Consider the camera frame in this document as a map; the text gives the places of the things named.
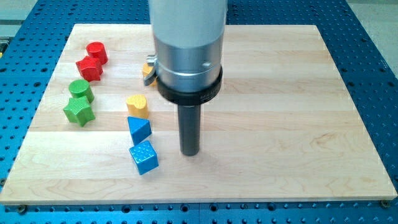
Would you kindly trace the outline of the yellow block behind arm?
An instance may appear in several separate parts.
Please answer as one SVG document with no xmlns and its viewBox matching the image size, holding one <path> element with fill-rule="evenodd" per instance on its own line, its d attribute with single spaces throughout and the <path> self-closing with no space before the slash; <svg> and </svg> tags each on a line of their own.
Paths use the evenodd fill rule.
<svg viewBox="0 0 398 224">
<path fill-rule="evenodd" d="M 143 81 L 145 86 L 155 86 L 157 74 L 153 65 L 145 63 L 142 68 Z"/>
</svg>

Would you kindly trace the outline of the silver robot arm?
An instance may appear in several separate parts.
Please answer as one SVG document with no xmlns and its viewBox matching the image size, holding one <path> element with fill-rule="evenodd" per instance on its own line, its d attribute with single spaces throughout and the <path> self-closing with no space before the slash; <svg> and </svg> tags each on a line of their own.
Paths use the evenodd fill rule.
<svg viewBox="0 0 398 224">
<path fill-rule="evenodd" d="M 159 93 L 178 105 L 201 105 L 221 87 L 227 0 L 149 0 Z"/>
</svg>

